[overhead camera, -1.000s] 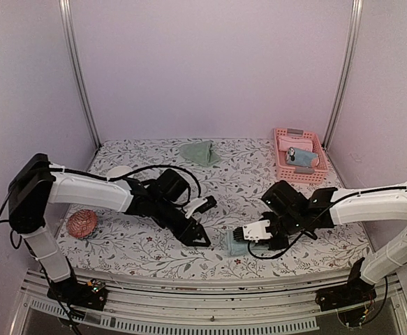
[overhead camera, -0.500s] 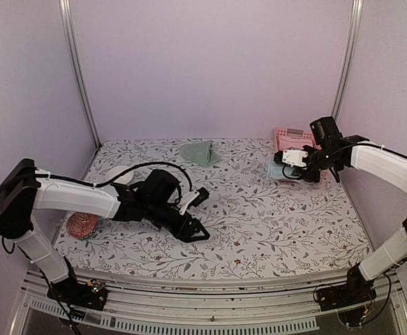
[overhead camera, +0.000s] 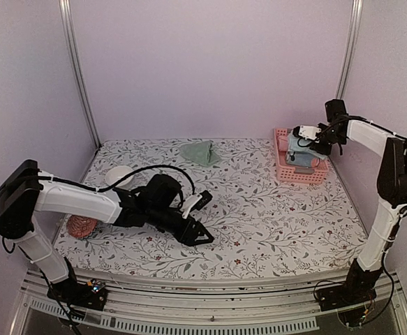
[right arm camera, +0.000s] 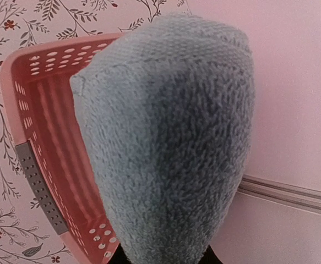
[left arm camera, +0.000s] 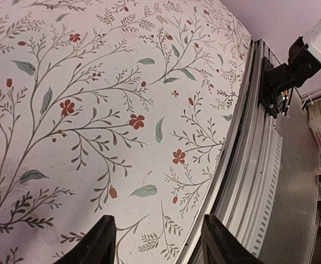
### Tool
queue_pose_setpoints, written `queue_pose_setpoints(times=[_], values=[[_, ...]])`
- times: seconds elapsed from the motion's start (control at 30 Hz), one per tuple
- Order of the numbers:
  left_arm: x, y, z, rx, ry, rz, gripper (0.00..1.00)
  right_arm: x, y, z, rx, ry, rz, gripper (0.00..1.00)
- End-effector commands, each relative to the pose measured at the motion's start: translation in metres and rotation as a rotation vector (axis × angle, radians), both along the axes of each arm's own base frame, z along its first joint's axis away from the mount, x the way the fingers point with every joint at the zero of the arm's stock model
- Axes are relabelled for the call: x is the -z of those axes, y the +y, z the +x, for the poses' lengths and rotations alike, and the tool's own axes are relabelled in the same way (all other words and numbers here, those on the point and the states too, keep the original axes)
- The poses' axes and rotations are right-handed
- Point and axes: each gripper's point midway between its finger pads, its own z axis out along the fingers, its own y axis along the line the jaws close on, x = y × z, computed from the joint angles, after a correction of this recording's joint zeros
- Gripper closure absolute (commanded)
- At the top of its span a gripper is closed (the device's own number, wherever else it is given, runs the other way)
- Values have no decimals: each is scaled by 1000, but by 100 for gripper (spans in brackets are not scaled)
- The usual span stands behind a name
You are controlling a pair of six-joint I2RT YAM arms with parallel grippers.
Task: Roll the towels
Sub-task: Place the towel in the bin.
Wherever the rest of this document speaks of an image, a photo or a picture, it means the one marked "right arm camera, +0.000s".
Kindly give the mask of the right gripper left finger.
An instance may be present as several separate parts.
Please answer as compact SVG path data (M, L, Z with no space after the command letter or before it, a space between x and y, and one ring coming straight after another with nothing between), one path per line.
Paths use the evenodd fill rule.
M108 264L130 264L130 261L126 256L121 244L119 244L119 246L117 247Z

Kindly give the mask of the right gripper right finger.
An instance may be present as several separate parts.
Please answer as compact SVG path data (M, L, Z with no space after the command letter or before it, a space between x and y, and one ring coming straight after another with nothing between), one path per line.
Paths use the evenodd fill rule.
M200 259L200 264L223 264L209 245Z

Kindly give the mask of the light blue towel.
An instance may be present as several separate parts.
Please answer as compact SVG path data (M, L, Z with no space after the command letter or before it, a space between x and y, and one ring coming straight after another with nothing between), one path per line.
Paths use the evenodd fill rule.
M131 263L198 263L224 221L251 145L247 35L165 15L70 77L107 217Z

